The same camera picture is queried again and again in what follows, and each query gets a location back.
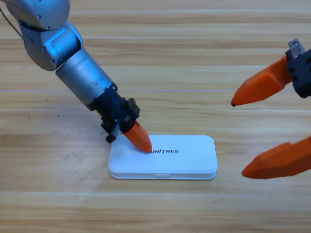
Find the case lid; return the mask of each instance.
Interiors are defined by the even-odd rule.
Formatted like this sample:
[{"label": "case lid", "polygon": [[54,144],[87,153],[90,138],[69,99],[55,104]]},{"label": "case lid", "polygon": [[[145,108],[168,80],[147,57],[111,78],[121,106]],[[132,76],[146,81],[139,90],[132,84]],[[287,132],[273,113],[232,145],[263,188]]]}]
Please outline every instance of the case lid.
[{"label": "case lid", "polygon": [[109,170],[117,179],[208,180],[216,176],[214,140],[206,135],[150,135],[151,153],[124,136],[112,143]]}]

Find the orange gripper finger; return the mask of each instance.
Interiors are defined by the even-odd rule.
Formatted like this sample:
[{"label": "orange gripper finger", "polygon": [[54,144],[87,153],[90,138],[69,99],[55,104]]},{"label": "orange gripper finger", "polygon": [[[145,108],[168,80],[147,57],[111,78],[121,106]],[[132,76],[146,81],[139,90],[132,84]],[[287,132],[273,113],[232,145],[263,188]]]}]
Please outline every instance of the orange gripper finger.
[{"label": "orange gripper finger", "polygon": [[265,100],[284,89],[292,79],[286,68],[286,56],[247,79],[235,93],[232,106]]},{"label": "orange gripper finger", "polygon": [[141,151],[145,153],[151,152],[152,144],[149,135],[137,121],[135,122],[135,125],[124,135]]},{"label": "orange gripper finger", "polygon": [[258,155],[242,171],[252,179],[294,176],[311,169],[311,137],[295,144],[281,144]]}]

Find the wooden table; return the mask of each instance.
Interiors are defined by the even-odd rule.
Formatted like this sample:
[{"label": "wooden table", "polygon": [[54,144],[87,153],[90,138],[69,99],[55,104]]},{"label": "wooden table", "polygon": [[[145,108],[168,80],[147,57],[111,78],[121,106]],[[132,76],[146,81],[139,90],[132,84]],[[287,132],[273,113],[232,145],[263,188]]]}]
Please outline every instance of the wooden table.
[{"label": "wooden table", "polygon": [[99,115],[38,68],[1,19],[1,233],[311,232],[311,171],[241,175],[261,152],[310,135],[310,98],[290,84],[264,102],[230,105],[290,40],[311,47],[309,0],[72,0],[69,19],[120,94],[137,100],[150,134],[214,138],[218,174],[111,178]]}]

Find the metal cylinder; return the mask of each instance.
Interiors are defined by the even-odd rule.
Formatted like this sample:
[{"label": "metal cylinder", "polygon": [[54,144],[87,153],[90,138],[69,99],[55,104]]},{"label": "metal cylinder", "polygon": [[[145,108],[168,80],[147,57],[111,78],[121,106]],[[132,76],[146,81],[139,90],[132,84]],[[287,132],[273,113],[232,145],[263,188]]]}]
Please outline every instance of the metal cylinder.
[{"label": "metal cylinder", "polygon": [[84,49],[68,59],[56,75],[86,106],[112,85],[112,80]]}]

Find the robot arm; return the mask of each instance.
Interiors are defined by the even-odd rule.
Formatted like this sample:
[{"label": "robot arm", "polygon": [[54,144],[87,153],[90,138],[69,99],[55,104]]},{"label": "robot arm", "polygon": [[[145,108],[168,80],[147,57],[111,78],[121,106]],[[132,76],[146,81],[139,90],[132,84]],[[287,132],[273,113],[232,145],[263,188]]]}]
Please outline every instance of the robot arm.
[{"label": "robot arm", "polygon": [[[285,55],[247,79],[235,93],[232,106],[262,101],[293,83],[301,98],[311,96],[311,50],[298,39],[288,43]],[[311,169],[311,136],[297,143],[284,143],[258,155],[242,175],[252,179],[294,176]]]},{"label": "robot arm", "polygon": [[140,108],[118,87],[83,47],[78,30],[68,21],[69,0],[1,0],[19,23],[24,47],[42,69],[59,79],[91,111],[97,111],[112,143],[119,130],[134,146],[151,152],[146,131],[138,124]]}]

